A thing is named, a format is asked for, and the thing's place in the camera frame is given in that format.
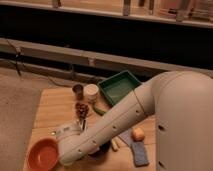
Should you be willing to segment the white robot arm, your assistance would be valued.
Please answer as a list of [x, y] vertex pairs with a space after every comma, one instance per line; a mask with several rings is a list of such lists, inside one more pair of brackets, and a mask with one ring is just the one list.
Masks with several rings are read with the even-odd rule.
[[130, 128], [154, 121], [155, 171], [213, 171], [213, 78], [193, 71], [156, 75], [80, 134], [59, 136], [71, 165]]

